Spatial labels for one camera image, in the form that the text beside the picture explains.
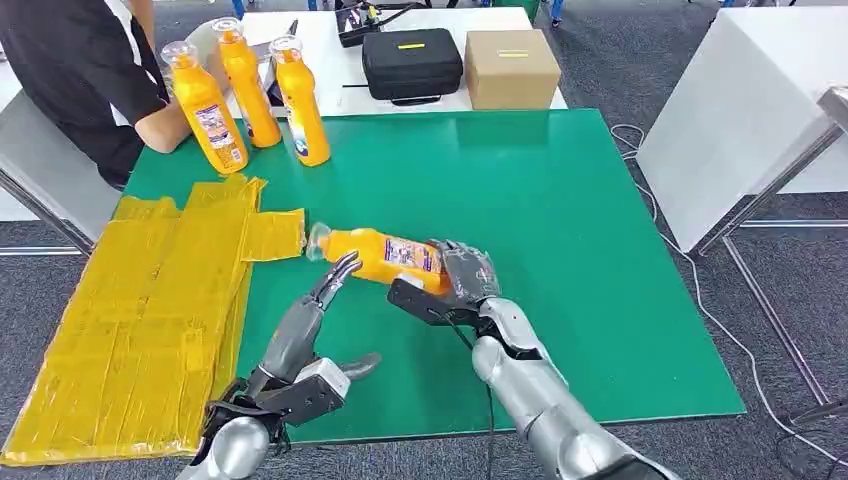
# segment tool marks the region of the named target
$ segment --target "white desk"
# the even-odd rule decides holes
[[[0,114],[9,106],[12,99],[21,91],[21,84],[12,72],[9,62],[0,62]],[[0,188],[0,222],[37,220],[32,212],[26,209],[5,190]]]
[[[94,163],[32,103],[7,62],[0,63],[0,170],[46,209],[48,220],[69,220],[93,240],[120,197],[100,178]],[[0,188],[0,221],[34,219]]]
[[[848,7],[722,9],[637,157],[684,251],[760,192],[830,122],[848,85]],[[781,191],[848,191],[842,138]]]
[[[383,17],[395,11],[384,11]],[[315,75],[315,97],[321,115],[369,115],[380,113],[455,112],[471,110],[471,99],[465,77],[459,90],[443,95],[441,100],[426,105],[396,107],[387,100],[374,100],[367,87],[346,88],[344,85],[365,85],[362,71],[362,47],[343,48],[338,39],[336,16],[333,12],[269,12],[248,13],[244,16],[245,37],[250,45],[269,42],[285,34],[289,25],[298,19],[297,37],[303,42],[303,59]],[[472,30],[530,30],[533,26],[523,8],[466,8],[411,10],[384,27],[386,31],[445,28],[451,32],[460,55],[465,57],[465,34]],[[260,73],[267,72],[267,63]],[[233,115],[240,117],[238,105],[230,95],[228,105]],[[567,108],[557,88],[552,109]],[[276,110],[277,116],[283,112]]]

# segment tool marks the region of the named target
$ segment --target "robot finger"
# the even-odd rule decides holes
[[[336,292],[344,284],[345,279],[361,267],[362,260],[359,260],[358,251],[354,250],[345,254],[321,277],[321,280],[312,288],[309,295],[315,300],[321,310],[327,310],[330,302],[335,298]]]

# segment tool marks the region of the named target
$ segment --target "black zippered case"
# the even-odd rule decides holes
[[[362,43],[362,69],[377,100],[434,97],[459,89],[462,58],[444,28],[374,32]]]

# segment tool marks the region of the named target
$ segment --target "person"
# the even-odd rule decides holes
[[[170,153],[191,133],[152,50],[153,2],[128,7],[0,0],[0,44],[24,92],[119,190],[145,145]],[[226,89],[220,61],[208,62]]]

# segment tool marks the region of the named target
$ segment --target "yellow plastic bag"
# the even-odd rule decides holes
[[[0,463],[193,454],[204,405],[232,380],[249,262],[300,255],[303,209],[257,213],[232,175],[170,198],[124,198],[68,303]]]

